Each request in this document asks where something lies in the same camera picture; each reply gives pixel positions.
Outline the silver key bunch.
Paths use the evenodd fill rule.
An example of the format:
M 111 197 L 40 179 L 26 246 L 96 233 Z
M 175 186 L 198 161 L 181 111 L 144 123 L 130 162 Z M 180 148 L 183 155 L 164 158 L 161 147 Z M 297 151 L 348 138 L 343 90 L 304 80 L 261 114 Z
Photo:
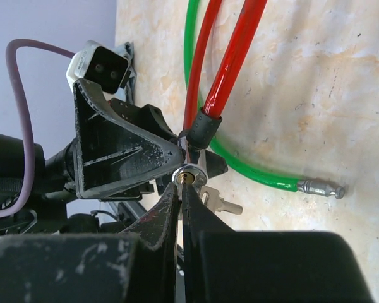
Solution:
M 226 201 L 220 196 L 220 192 L 212 187 L 203 186 L 200 189 L 200 198 L 203 204 L 212 212 L 227 212 L 234 215 L 241 215 L 243 207 Z

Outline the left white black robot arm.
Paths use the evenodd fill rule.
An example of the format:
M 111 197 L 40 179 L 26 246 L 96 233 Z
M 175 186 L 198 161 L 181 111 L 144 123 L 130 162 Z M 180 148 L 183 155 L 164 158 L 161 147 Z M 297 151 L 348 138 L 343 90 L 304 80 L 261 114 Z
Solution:
M 52 158 L 40 145 L 0 134 L 0 235 L 55 232 L 76 199 L 135 198 L 183 164 L 161 111 L 106 100 L 101 87 L 73 85 L 75 137 Z

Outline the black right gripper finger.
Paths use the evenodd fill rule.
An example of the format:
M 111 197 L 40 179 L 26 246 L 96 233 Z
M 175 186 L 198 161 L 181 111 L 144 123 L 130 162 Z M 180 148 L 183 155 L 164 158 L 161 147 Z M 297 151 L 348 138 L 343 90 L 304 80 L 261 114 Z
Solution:
M 150 104 L 138 107 L 116 98 L 111 99 L 109 105 L 124 120 L 180 148 L 183 163 L 171 173 L 155 180 L 159 195 L 165 191 L 170 182 L 175 183 L 177 186 L 186 182 L 192 183 L 194 188 L 199 191 L 207 184 L 209 179 L 225 174 L 228 171 L 227 162 L 223 157 L 188 143 L 186 131 L 175 135 L 167 125 L 162 111 L 158 107 Z
M 100 85 L 79 79 L 75 101 L 75 184 L 81 199 L 106 199 L 171 173 L 180 148 L 118 116 Z

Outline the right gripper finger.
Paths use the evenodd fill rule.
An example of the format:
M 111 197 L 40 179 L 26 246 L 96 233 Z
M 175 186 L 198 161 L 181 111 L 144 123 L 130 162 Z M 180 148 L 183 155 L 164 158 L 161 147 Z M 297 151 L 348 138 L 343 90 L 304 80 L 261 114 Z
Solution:
M 177 187 L 118 234 L 0 238 L 0 302 L 174 302 Z
M 348 243 L 319 231 L 235 231 L 184 185 L 187 302 L 372 302 Z

